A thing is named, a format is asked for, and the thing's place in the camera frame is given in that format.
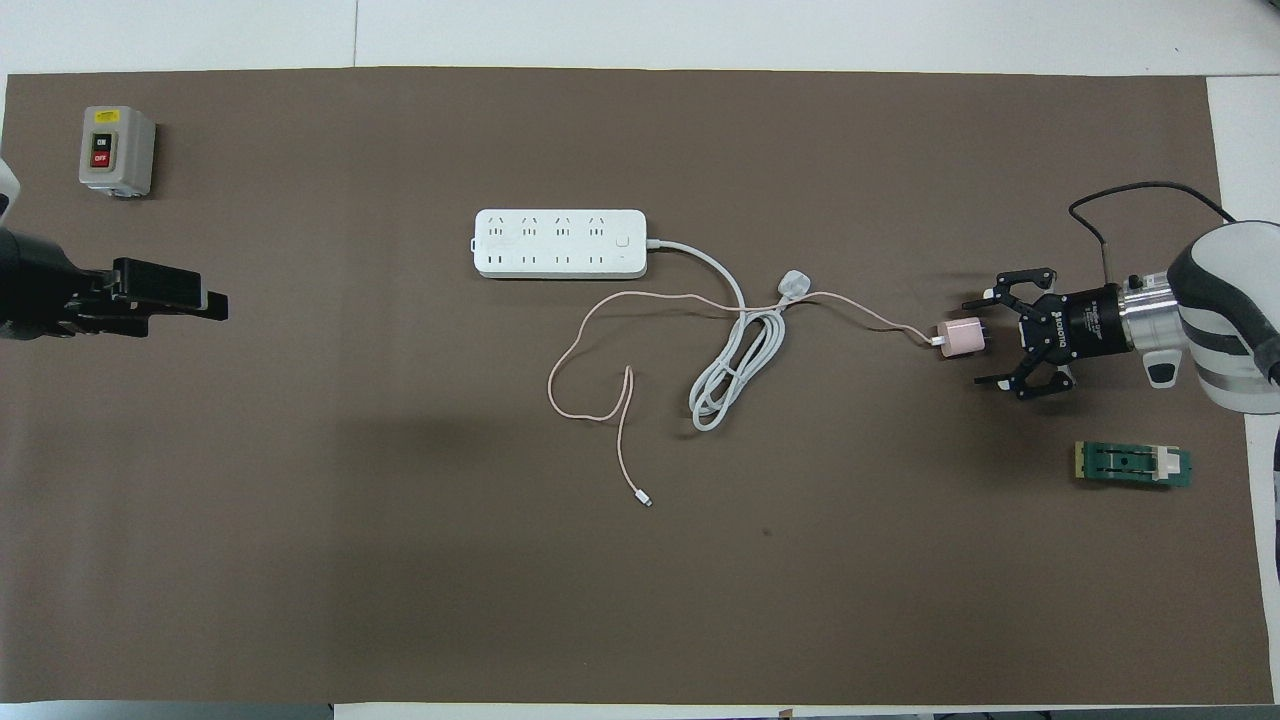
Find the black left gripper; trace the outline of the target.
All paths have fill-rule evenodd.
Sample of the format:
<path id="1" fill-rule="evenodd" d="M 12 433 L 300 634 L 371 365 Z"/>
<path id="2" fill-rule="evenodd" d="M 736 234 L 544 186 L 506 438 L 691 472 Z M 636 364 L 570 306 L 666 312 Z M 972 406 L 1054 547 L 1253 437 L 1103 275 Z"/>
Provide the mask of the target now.
<path id="1" fill-rule="evenodd" d="M 113 261 L 113 297 L 148 304 L 150 316 L 229 318 L 229 299 L 206 291 L 197 272 L 133 258 Z M 79 299 L 101 299 L 108 272 L 83 269 L 46 240 L 1 232 L 1 334 L 4 340 L 69 338 L 113 332 L 113 323 L 87 316 Z"/>

